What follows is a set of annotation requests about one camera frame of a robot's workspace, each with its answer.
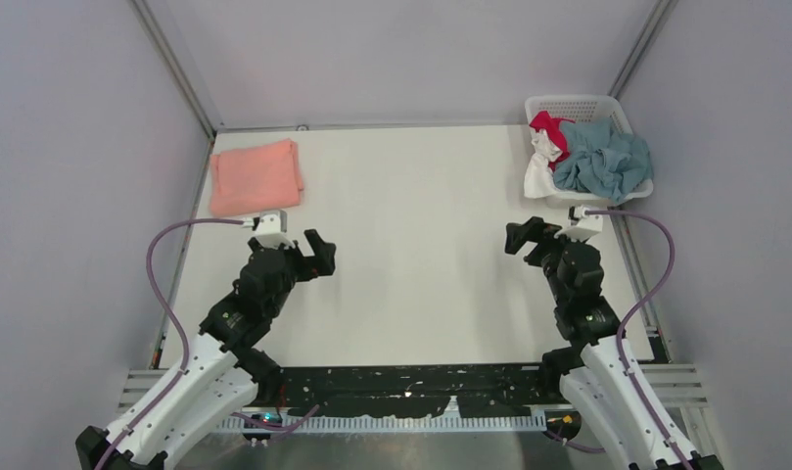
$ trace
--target gray wall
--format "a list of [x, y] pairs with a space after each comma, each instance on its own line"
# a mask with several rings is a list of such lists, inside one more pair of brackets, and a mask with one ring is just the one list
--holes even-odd
[[[678, 259], [666, 333], [742, 469], [792, 468], [792, 1], [680, 2], [623, 104]], [[663, 237], [636, 225], [660, 276]]]
[[76, 468], [150, 360], [145, 250], [190, 214], [206, 150], [126, 2], [0, 0], [1, 469]]
[[606, 93], [652, 0], [153, 2], [222, 128], [522, 122]]

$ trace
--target white cloth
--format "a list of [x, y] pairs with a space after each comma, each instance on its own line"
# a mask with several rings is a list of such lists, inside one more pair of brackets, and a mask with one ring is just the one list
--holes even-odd
[[556, 161], [563, 151], [551, 142], [545, 129], [538, 131], [531, 143], [534, 145], [534, 154], [531, 155], [523, 180], [525, 197], [539, 199], [557, 194], [560, 190], [554, 185], [554, 174], [548, 163]]

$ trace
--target red cloth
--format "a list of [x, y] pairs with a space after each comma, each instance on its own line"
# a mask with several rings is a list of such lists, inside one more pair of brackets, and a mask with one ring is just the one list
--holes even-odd
[[566, 143], [566, 137], [563, 135], [563, 132], [560, 131], [560, 122], [562, 121], [574, 123], [571, 119], [551, 117], [548, 111], [540, 111], [531, 119], [531, 123], [528, 124], [528, 126], [532, 127], [534, 130], [545, 129], [545, 131], [548, 132], [548, 139], [554, 142], [554, 145], [563, 151], [563, 155], [558, 157], [557, 160], [548, 163], [548, 167], [551, 168], [551, 171], [557, 168], [557, 164], [569, 158], [569, 146]]

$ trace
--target pink folded cloth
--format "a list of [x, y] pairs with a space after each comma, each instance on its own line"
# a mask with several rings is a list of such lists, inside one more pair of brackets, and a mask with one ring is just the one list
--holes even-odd
[[216, 217], [282, 209], [301, 203], [303, 181], [298, 144], [286, 139], [262, 147], [211, 155], [213, 192], [209, 204]]

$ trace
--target laundry basket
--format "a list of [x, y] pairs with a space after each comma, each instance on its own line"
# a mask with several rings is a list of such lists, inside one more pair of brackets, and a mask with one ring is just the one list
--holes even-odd
[[[565, 118], [577, 122], [592, 122], [604, 118], [611, 118], [615, 127], [626, 134], [632, 134], [631, 126], [627, 121], [621, 104], [611, 96], [602, 95], [545, 95], [532, 96], [526, 100], [526, 118], [528, 122], [540, 111], [548, 111], [553, 118]], [[531, 129], [532, 138], [536, 131]], [[652, 180], [647, 179], [634, 188], [620, 203], [637, 198], [645, 198], [652, 194]], [[566, 208], [579, 204], [609, 207], [616, 206], [614, 201], [595, 196], [591, 193], [578, 193], [576, 191], [559, 191], [557, 194], [546, 196], [545, 203], [552, 208]]]

